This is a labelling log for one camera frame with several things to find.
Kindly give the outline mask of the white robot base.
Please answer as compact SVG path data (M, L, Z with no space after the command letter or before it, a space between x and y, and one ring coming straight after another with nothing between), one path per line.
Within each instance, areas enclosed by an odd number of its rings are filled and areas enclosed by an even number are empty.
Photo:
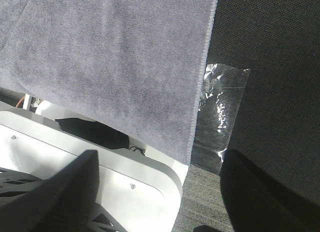
M188 167L148 147L146 155L107 149L62 131L59 119L89 118L50 102L35 112L0 105L0 165L40 179L57 174L87 149L98 152L96 202L127 231L171 231Z

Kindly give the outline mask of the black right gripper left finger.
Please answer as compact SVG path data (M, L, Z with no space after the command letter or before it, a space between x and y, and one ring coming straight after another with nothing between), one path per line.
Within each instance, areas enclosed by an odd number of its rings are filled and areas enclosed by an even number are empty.
M86 150L57 174L0 187L1 231L86 231L99 187L96 150Z

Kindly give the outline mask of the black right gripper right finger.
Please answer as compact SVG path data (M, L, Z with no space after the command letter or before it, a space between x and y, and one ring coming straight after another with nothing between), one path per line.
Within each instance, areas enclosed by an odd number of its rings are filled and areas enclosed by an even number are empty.
M236 150L227 150L220 190L234 231L319 231L320 207Z

